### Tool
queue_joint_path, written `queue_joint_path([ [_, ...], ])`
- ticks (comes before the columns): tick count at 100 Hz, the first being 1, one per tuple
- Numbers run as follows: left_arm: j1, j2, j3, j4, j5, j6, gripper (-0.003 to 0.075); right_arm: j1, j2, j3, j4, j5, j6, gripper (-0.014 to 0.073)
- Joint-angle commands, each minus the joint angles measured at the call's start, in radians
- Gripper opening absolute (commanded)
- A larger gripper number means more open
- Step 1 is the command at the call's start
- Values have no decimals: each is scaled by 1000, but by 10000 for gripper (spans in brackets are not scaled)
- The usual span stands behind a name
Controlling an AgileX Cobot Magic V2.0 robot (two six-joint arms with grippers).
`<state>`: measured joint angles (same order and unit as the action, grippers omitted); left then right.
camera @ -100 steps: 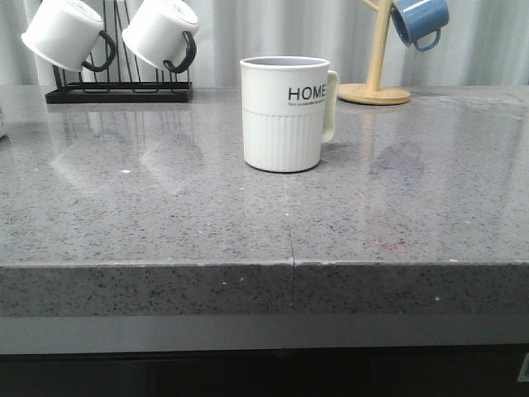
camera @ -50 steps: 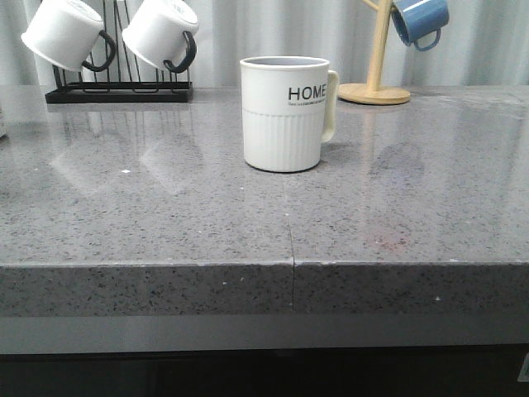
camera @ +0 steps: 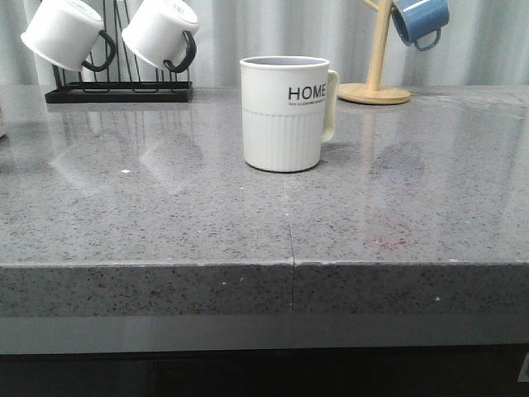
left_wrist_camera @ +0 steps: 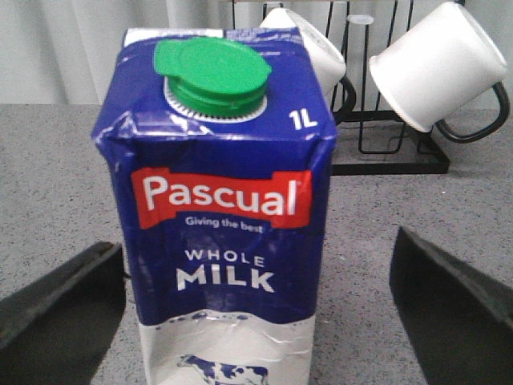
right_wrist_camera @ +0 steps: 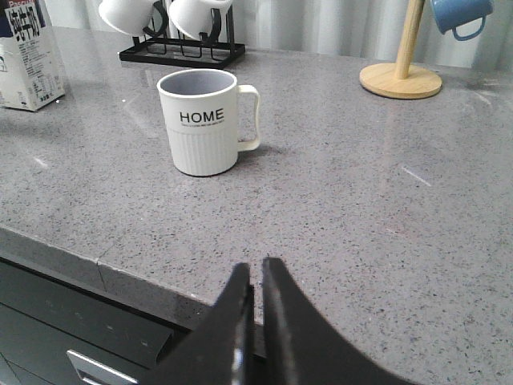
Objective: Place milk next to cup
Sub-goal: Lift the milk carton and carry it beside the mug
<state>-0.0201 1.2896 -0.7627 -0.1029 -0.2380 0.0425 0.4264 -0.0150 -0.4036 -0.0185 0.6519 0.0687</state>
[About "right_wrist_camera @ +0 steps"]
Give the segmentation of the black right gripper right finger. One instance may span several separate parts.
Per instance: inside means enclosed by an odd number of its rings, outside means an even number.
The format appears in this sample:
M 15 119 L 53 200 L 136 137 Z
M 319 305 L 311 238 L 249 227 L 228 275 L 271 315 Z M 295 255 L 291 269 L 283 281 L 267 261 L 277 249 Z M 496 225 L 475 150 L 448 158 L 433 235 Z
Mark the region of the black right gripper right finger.
M 263 262 L 265 354 L 271 384 L 408 384 L 342 337 L 298 287 L 285 263 Z

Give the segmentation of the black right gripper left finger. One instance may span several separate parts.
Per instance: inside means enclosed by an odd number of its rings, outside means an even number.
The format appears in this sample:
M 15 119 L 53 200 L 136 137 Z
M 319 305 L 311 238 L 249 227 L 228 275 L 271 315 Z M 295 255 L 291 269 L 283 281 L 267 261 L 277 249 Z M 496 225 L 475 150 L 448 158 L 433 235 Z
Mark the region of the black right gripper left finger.
M 252 384 L 254 289 L 237 264 L 205 320 L 147 373 L 148 384 Z

